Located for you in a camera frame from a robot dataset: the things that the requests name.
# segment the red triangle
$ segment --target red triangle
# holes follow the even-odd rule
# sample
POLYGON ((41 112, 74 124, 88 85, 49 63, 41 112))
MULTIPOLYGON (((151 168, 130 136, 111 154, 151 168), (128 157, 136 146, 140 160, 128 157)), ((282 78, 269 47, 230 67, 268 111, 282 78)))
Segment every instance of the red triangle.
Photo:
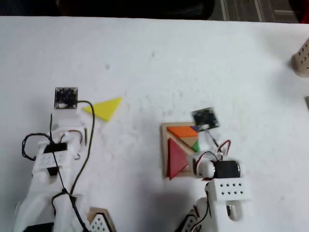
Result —
POLYGON ((174 178, 188 165, 188 154, 171 138, 169 138, 169 179, 174 178))

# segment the yellow triangle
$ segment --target yellow triangle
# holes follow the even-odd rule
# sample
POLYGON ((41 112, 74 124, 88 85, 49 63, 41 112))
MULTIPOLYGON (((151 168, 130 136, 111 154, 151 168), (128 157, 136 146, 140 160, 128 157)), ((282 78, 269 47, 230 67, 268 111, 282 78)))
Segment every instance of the yellow triangle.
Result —
MULTIPOLYGON (((94 104, 93 108, 95 109, 95 115, 99 118, 109 121, 121 100, 122 98, 115 98, 109 101, 94 104)), ((92 114, 90 106, 83 108, 83 110, 92 114)))

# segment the red wire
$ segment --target red wire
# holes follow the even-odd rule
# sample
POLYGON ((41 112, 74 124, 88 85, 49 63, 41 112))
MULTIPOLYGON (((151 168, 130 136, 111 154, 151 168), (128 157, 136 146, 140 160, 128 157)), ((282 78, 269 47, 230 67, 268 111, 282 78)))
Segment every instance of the red wire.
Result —
POLYGON ((217 152, 220 151, 221 148, 222 148, 226 143, 228 143, 228 147, 227 147, 227 150, 226 150, 226 155, 227 155, 227 154, 228 154, 228 151, 229 151, 229 149, 230 149, 230 146, 231 146, 231 141, 230 141, 229 139, 226 140, 224 143, 222 143, 222 144, 218 147, 217 152))

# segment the white 3d-printed part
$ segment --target white 3d-printed part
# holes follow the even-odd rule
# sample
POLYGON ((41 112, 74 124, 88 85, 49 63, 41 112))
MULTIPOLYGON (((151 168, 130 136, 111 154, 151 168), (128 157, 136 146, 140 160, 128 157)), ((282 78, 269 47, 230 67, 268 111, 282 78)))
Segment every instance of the white 3d-printed part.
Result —
POLYGON ((111 232, 103 215, 97 214, 95 216, 90 224, 90 232, 111 232))

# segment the black cable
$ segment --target black cable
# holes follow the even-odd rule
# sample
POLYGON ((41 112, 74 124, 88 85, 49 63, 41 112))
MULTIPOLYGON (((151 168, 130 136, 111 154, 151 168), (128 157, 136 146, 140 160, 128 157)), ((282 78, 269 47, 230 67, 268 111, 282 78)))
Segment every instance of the black cable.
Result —
MULTIPOLYGON (((45 133, 31 133, 31 134, 27 135, 27 136, 24 138, 24 140, 23 140, 23 142, 22 142, 22 156, 23 156, 23 157, 25 157, 25 158, 27 158, 27 159, 29 159, 29 160, 32 160, 32 161, 35 161, 35 159, 36 159, 36 157, 33 157, 33 158, 32 158, 32 157, 28 156, 28 155, 26 154, 26 152, 25 152, 25 146, 26 146, 27 139, 28 139, 29 137, 31 137, 31 136, 44 136, 45 138, 47 138, 47 139, 49 140, 50 144, 53 144, 53 145, 55 144, 55 142, 54 142, 53 139, 52 139, 52 121, 53 121, 53 115, 51 114, 51 116, 50 116, 50 124, 49 124, 49 135, 50 135, 50 136, 48 136, 48 135, 45 134, 45 133)), ((54 157, 54 160, 55 160, 55 164, 56 164, 56 167, 57 167, 57 171, 58 171, 58 173, 59 173, 61 185, 62 185, 62 187, 63 187, 62 192, 56 194, 56 195, 53 196, 52 199, 51 199, 51 201, 52 201, 52 207, 53 207, 53 209, 54 209, 54 214, 56 215, 56 208, 55 208, 55 206, 54 206, 54 199, 57 198, 57 197, 59 197, 59 196, 61 196, 61 195, 68 194, 68 195, 69 195, 69 198, 70 198, 70 201, 71 201, 71 204, 72 204, 72 208, 73 208, 73 210, 74 210, 74 212, 75 212, 75 214, 76 214, 76 217, 77 217, 79 223, 81 224, 81 226, 82 226, 82 228, 83 228, 83 231, 84 231, 84 232, 89 232, 89 230, 87 229, 85 223, 83 222, 83 220, 82 220, 82 218, 81 218, 81 216, 80 216, 80 214, 79 214, 79 212, 78 212, 78 210, 77 210, 76 203, 75 203, 75 197, 72 196, 70 193, 68 193, 67 189, 64 187, 64 183, 63 183, 62 176, 61 176, 61 173, 60 173, 60 168, 59 168, 59 166, 58 166, 58 162, 57 162, 57 159, 56 159, 56 156, 55 156, 54 151, 52 151, 52 154, 53 154, 53 157, 54 157)))
POLYGON ((29 159, 29 160, 35 161, 36 157, 33 157, 33 158, 32 158, 32 157, 29 157, 29 156, 26 154, 26 152, 25 152, 26 141, 27 141, 27 139, 28 139, 29 137, 32 137, 32 136, 44 136, 45 138, 47 138, 47 139, 49 140, 49 142, 50 142, 51 144, 54 144, 54 141, 51 139, 50 136, 48 136, 48 135, 45 134, 45 133, 31 133, 31 134, 27 135, 27 136, 24 138, 23 142, 21 143, 21 154, 22 154, 23 157, 25 157, 25 158, 27 158, 27 159, 29 159))
POLYGON ((209 132, 209 130, 205 130, 207 134, 209 134, 210 138, 212 139, 212 141, 214 142, 214 144, 216 145, 216 147, 219 147, 217 141, 215 140, 215 138, 211 135, 211 133, 209 132))
POLYGON ((50 114, 50 121, 49 121, 49 136, 53 140, 53 135, 52 135, 52 122, 53 122, 53 114, 50 114))
POLYGON ((192 227, 192 229, 191 229, 191 232, 193 232, 193 231, 197 228, 197 226, 198 226, 199 224, 201 224, 203 220, 205 220, 205 218, 206 218, 208 212, 209 212, 209 214, 210 214, 210 216, 211 216, 211 211, 210 211, 211 208, 210 208, 210 205, 209 205, 208 191, 206 191, 206 195, 207 195, 207 208, 206 208, 206 213, 205 213, 205 215, 203 216, 203 218, 202 218, 200 221, 198 221, 196 224, 193 225, 193 227, 192 227))
POLYGON ((75 189, 75 186, 76 186, 76 183, 78 181, 78 178, 80 177, 80 175, 82 174, 87 162, 88 162, 88 159, 90 157, 90 150, 91 150, 91 144, 92 144, 92 138, 93 138, 93 132, 94 132, 94 127, 95 127, 95 109, 93 108, 93 105, 89 102, 89 101, 78 101, 78 103, 82 103, 82 102, 85 102, 85 103, 88 103, 91 107, 91 110, 92 110, 92 128, 91 128, 91 134, 90 134, 90 140, 89 140, 89 147, 88 147, 88 154, 87 154, 87 157, 86 157, 86 160, 82 166, 82 168, 80 169, 79 173, 77 174, 75 180, 74 180, 74 183, 72 185, 72 188, 71 188, 71 191, 70 191, 70 194, 73 194, 74 192, 74 189, 75 189))

